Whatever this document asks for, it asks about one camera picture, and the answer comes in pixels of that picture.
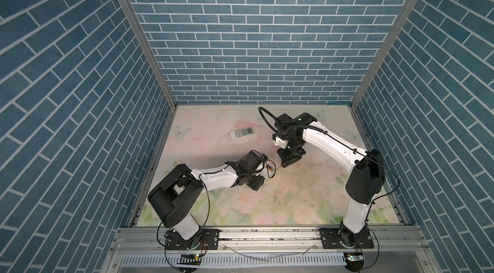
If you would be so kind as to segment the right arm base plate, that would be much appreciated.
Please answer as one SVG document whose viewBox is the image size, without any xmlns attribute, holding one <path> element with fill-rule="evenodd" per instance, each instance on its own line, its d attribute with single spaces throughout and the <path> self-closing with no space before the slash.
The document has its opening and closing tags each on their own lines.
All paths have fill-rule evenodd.
<svg viewBox="0 0 494 273">
<path fill-rule="evenodd" d="M 339 227 L 323 227 L 318 230 L 324 249 L 373 249 L 374 242 L 370 230 L 364 227 L 353 233 L 343 224 Z"/>
</svg>

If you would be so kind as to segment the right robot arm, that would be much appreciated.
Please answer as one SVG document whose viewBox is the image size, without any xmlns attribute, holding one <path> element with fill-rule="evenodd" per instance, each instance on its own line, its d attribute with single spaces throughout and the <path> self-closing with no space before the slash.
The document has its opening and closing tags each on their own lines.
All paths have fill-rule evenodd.
<svg viewBox="0 0 494 273">
<path fill-rule="evenodd" d="M 312 144 L 339 162 L 349 172 L 346 192 L 349 196 L 346 215 L 340 223 L 338 235 L 342 245 L 351 248 L 368 239 L 367 217 L 371 204 L 385 183 L 382 154 L 368 152 L 344 140 L 308 113 L 296 118 L 283 114 L 275 118 L 273 142 L 282 167 L 301 160 L 306 154 L 303 145 Z"/>
</svg>

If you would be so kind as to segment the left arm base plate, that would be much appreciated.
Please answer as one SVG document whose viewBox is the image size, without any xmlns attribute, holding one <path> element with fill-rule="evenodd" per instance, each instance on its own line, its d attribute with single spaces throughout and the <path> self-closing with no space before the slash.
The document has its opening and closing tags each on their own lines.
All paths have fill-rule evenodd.
<svg viewBox="0 0 494 273">
<path fill-rule="evenodd" d="M 185 250 L 217 250 L 219 243 L 219 229 L 205 228 L 195 234 L 191 239 L 183 239 L 175 229 L 171 229 L 168 233 L 168 238 L 165 241 L 165 246 L 170 250 L 185 251 Z"/>
</svg>

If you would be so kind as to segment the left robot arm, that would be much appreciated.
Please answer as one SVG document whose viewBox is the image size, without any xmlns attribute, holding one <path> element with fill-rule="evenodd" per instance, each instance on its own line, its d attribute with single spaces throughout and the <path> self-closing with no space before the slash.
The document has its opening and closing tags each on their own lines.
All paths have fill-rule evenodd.
<svg viewBox="0 0 494 273">
<path fill-rule="evenodd" d="M 261 173 L 267 162 L 265 154 L 252 150 L 238 161 L 216 168 L 193 170 L 179 164 L 149 192 L 147 199 L 164 227 L 190 241 L 203 230 L 190 213 L 199 196 L 242 185 L 258 191 L 264 184 Z"/>
</svg>

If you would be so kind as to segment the white remote control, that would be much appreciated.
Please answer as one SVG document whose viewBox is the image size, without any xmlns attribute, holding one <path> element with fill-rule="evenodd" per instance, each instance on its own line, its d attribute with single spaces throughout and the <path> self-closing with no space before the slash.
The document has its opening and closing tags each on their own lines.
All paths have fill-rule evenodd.
<svg viewBox="0 0 494 273">
<path fill-rule="evenodd" d="M 273 168 L 269 165 L 266 166 L 266 169 L 267 169 L 267 175 L 270 179 L 274 178 L 275 174 L 276 174 L 276 168 Z"/>
<path fill-rule="evenodd" d="M 245 138 L 245 137 L 250 137 L 252 135 L 254 135 L 254 129 L 253 127 L 247 127 L 247 128 L 241 128 L 241 129 L 238 129 L 238 130 L 233 130 L 229 133 L 230 135 L 230 138 L 232 140 L 237 140 L 237 139 L 242 139 L 242 138 Z"/>
</svg>

